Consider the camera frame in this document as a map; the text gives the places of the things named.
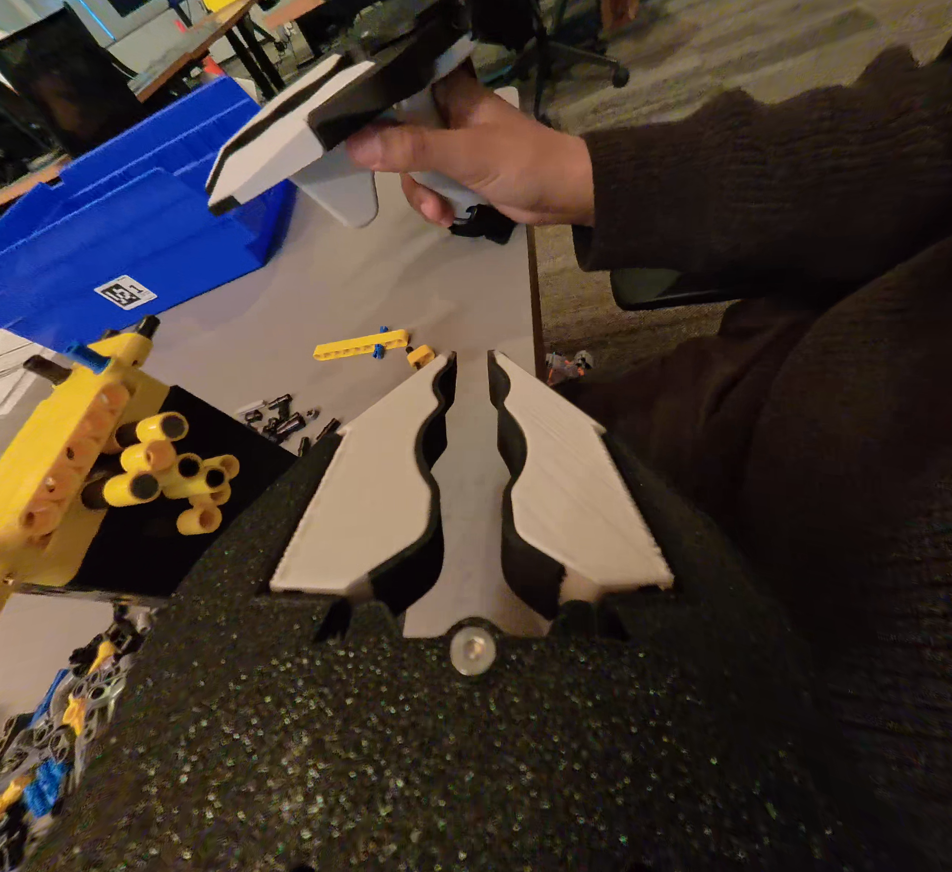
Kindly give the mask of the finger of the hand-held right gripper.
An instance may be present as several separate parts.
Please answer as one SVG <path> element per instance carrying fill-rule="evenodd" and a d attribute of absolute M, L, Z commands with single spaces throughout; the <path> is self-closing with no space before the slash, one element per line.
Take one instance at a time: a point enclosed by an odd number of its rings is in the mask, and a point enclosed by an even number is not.
<path fill-rule="evenodd" d="M 346 64 L 317 94 L 256 140 L 227 157 L 222 148 L 206 182 L 215 216 L 249 203 L 289 180 L 334 218 L 375 218 L 374 174 L 355 165 L 343 143 L 324 145 L 308 118 L 368 72 L 371 61 Z"/>
<path fill-rule="evenodd" d="M 317 94 L 335 75 L 344 69 L 344 54 L 334 53 L 323 57 L 310 71 L 298 76 L 282 92 L 277 94 L 243 128 L 222 146 L 222 156 L 227 157 L 252 141 L 280 119 L 289 116 Z"/>

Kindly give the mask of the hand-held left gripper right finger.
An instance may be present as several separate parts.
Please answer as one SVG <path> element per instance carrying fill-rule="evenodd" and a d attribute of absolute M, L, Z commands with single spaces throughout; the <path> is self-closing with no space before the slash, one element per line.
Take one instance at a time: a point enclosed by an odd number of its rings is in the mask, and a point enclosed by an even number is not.
<path fill-rule="evenodd" d="M 672 589 L 604 427 L 501 351 L 489 351 L 486 364 L 508 473 L 501 565 L 512 592 L 554 620 L 565 604 Z"/>

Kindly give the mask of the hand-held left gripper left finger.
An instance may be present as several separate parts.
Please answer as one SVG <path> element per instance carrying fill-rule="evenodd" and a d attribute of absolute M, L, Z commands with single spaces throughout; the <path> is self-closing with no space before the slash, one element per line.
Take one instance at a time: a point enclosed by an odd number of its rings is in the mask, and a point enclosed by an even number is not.
<path fill-rule="evenodd" d="M 332 436 L 271 592 L 378 601 L 398 616 L 435 586 L 445 542 L 432 468 L 456 381 L 456 353 L 438 355 Z"/>

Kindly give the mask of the long yellow beam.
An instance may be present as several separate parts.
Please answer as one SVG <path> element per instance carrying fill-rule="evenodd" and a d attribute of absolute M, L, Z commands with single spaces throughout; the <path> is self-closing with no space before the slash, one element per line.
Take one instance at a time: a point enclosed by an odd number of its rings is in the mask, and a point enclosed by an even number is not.
<path fill-rule="evenodd" d="M 353 356 L 373 354 L 375 342 L 381 338 L 378 332 L 356 338 L 316 345 L 312 357 L 319 362 L 336 361 Z M 404 350 L 411 342 L 411 333 L 404 329 L 391 330 L 383 336 L 382 341 L 387 345 L 387 352 L 394 349 Z"/>

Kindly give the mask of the black rectangular block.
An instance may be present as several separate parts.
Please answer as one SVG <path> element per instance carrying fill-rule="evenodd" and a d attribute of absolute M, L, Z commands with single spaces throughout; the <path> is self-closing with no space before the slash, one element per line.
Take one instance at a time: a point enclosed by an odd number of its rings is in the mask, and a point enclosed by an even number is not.
<path fill-rule="evenodd" d="M 289 450 L 181 387 L 170 388 L 161 410 L 181 412 L 187 420 L 189 432 L 180 441 L 184 452 L 203 459 L 223 454 L 238 459 L 240 470 L 220 528 L 202 535 L 179 533 L 176 520 L 187 508 L 186 500 L 161 497 L 140 507 L 113 509 L 65 589 L 169 598 L 208 546 L 298 461 Z"/>

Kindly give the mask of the yellow toy brick assembly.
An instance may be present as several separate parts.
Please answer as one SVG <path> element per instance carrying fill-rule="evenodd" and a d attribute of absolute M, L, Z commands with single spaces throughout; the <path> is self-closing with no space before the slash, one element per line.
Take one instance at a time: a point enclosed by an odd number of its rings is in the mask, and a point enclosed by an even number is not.
<path fill-rule="evenodd" d="M 1 605 L 30 585 L 72 581 L 109 514 L 157 500 L 186 502 L 180 535 L 222 525 L 240 463 L 182 450 L 189 423 L 162 409 L 172 389 L 144 370 L 160 326 L 65 349 L 68 366 L 36 355 L 24 368 L 52 386 L 2 455 Z"/>

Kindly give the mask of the person's right forearm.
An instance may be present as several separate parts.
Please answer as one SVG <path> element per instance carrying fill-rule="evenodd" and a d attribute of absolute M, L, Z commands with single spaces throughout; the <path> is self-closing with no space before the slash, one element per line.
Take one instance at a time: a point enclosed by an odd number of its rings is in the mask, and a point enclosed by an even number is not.
<path fill-rule="evenodd" d="M 950 235 L 950 44 L 925 64 L 889 48 L 848 85 L 773 104 L 732 90 L 682 119 L 583 141 L 583 271 L 860 286 Z"/>

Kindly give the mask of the person's right hand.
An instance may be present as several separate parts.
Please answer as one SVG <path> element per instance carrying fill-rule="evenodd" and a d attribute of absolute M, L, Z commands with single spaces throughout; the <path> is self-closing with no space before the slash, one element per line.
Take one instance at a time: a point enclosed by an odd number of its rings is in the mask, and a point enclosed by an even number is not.
<path fill-rule="evenodd" d="M 376 123 L 347 142 L 351 160 L 375 173 L 399 174 L 411 207 L 447 228 L 446 199 L 417 180 L 444 174 L 517 224 L 595 223 L 589 149 L 583 139 L 548 128 L 483 86 L 462 66 L 432 88 L 446 128 Z"/>

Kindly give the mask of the brown wooden desk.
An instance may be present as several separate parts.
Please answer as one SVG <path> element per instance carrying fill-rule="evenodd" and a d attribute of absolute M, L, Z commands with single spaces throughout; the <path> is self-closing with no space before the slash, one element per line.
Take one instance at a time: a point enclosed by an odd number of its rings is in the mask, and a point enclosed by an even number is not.
<path fill-rule="evenodd" d="M 137 99 L 145 102 L 173 79 L 181 77 L 192 64 L 200 64 L 212 45 L 219 40 L 229 43 L 259 92 L 266 99 L 273 98 L 285 86 L 277 67 L 253 34 L 250 12 L 259 1 L 236 0 L 186 28 L 168 52 L 129 81 L 128 85 Z M 327 6 L 323 0 L 284 0 L 275 10 L 266 14 L 266 26 L 269 29 L 278 28 L 322 6 Z"/>

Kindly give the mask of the blue plastic bin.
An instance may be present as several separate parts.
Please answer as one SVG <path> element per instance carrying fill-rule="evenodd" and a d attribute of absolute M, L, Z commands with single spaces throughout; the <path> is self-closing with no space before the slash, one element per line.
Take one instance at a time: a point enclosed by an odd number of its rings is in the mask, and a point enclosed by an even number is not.
<path fill-rule="evenodd" d="M 1 220 L 1 327 L 48 349 L 97 339 L 268 263 L 287 234 L 285 182 L 221 216 L 206 181 L 259 105 L 221 77 L 76 159 Z"/>

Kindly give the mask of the person's dark sweater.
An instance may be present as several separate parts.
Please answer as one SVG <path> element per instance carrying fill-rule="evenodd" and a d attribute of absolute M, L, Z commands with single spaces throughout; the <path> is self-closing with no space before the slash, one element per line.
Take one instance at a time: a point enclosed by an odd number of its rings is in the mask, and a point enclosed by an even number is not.
<path fill-rule="evenodd" d="M 863 785 L 950 870 L 950 237 L 560 390 L 767 576 Z"/>

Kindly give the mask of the pile of mixed toy bricks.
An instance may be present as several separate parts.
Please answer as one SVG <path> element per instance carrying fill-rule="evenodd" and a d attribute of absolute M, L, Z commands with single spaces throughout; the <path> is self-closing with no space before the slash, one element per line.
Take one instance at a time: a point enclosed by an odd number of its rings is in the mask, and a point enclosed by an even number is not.
<path fill-rule="evenodd" d="M 69 655 L 37 707 L 3 724 L 3 871 L 21 870 L 81 787 L 156 612 L 115 604 L 110 626 Z"/>

